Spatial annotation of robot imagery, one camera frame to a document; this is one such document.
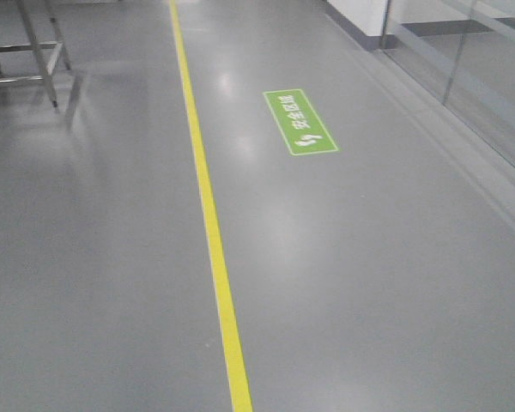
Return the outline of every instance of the metal frame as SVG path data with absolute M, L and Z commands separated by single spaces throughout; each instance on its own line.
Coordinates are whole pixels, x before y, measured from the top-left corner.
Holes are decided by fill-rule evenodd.
M 64 45 L 64 38 L 61 33 L 61 29 L 59 28 L 58 20 L 55 16 L 52 4 L 50 3 L 50 0 L 43 0 L 43 2 L 49 15 L 50 23 L 53 27 L 53 32 L 55 33 L 55 41 L 38 41 L 24 0 L 15 0 L 17 9 L 21 15 L 23 26 L 27 32 L 29 43 L 27 45 L 0 46 L 0 53 L 24 51 L 33 52 L 34 59 L 36 60 L 36 64 L 38 66 L 39 74 L 35 76 L 4 77 L 2 67 L 0 66 L 0 88 L 35 83 L 43 84 L 51 103 L 54 107 L 58 107 L 58 97 L 53 86 L 52 76 L 55 72 L 60 57 L 63 57 L 64 65 L 67 70 L 70 70 L 70 59 L 67 49 Z M 52 49 L 51 56 L 47 62 L 42 52 L 42 50 L 45 49 Z

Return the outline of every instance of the glass wall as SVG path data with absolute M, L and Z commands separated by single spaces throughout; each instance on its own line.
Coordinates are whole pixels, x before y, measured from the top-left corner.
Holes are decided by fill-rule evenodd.
M 515 166 L 515 0 L 391 0 L 383 47 Z

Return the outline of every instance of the floor sticker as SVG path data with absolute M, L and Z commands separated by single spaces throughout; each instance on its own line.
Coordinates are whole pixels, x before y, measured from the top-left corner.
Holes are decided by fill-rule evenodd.
M 276 90 L 264 96 L 292 155 L 339 151 L 303 90 Z

